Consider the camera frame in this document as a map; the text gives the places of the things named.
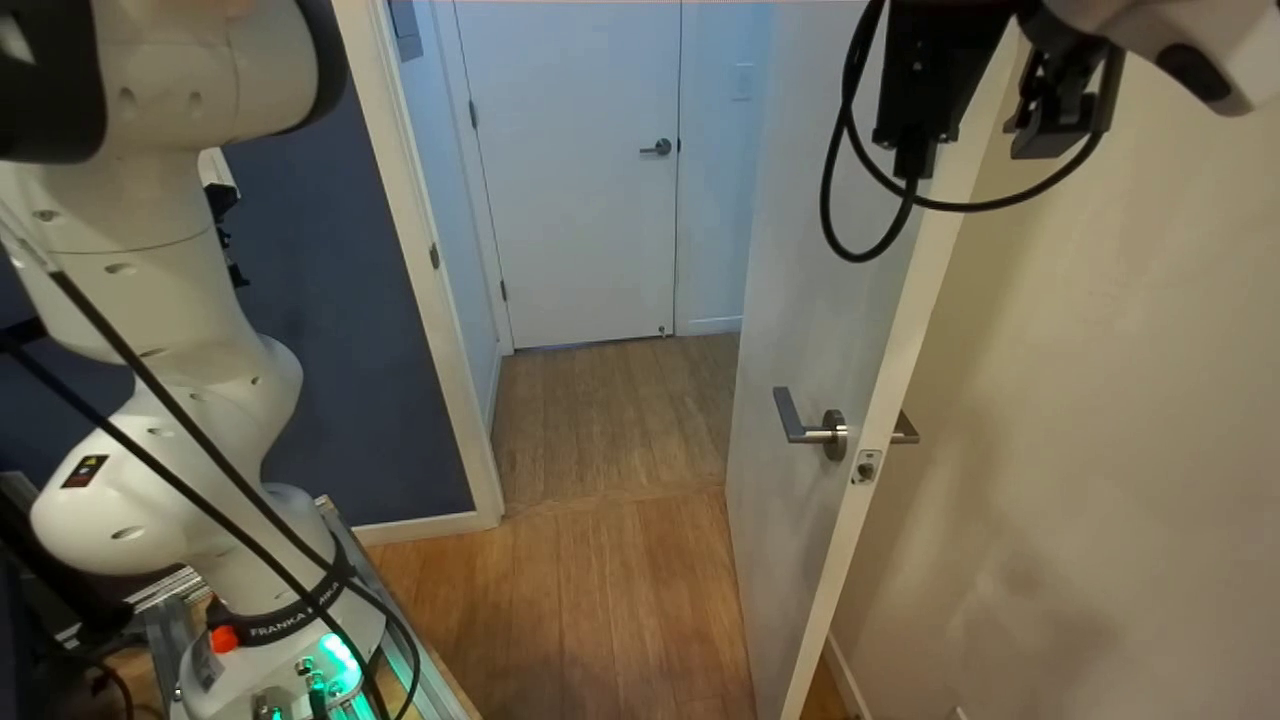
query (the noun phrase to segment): closed door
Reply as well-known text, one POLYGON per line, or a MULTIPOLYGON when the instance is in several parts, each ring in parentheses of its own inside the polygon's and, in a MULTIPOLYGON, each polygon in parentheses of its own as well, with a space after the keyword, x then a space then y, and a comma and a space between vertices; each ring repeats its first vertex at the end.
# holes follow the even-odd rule
MULTIPOLYGON (((726 453, 726 519, 757 716, 801 716, 895 415, 941 294, 954 214, 918 214, 875 265, 839 265, 820 236, 820 166, 837 115, 839 52, 860 2, 775 8, 763 91, 763 155, 757 182, 752 273, 741 339, 741 379, 726 453), (847 447, 790 445, 785 418, 822 428, 843 415, 847 447)), ((930 196, 971 196, 1001 100, 1010 81, 1005 49, 964 119, 964 139, 941 152, 930 196)), ((854 163, 839 173, 843 236, 885 230, 895 200, 854 163)))
POLYGON ((669 337, 678 2, 460 2, 516 346, 669 337))

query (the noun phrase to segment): wooden floor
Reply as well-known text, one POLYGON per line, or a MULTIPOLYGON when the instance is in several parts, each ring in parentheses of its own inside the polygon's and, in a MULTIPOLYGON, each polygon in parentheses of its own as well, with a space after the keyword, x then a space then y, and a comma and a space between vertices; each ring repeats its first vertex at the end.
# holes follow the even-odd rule
MULTIPOLYGON (((733 355, 714 337, 508 359, 508 523, 371 548, 482 716, 752 716, 721 490, 733 355)), ((804 716, 843 716, 829 671, 804 716)))

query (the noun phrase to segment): white wall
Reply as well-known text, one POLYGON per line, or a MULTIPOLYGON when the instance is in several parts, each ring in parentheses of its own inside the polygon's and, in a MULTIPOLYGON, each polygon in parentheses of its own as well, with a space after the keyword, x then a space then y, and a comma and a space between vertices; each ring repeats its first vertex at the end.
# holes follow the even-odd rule
POLYGON ((454 299, 463 342, 466 342, 466 369, 474 379, 482 418, 491 418, 494 375, 504 355, 494 337, 494 313, 486 302, 486 273, 482 273, 480 236, 473 219, 460 129, 447 95, 441 19, 430 13, 430 0, 401 0, 394 17, 401 19, 417 17, 417 32, 420 32, 420 55, 401 64, 404 95, 410 112, 417 149, 423 152, 423 166, 430 182, 430 213, 437 213, 441 251, 442 251, 450 299, 454 299))
POLYGON ((741 323, 761 82, 767 55, 767 8, 701 2, 685 8, 685 81, 678 81, 678 277, 676 330, 722 330, 741 323))
POLYGON ((875 720, 1280 716, 1274 160, 1133 64, 1070 189, 964 227, 837 621, 875 720))

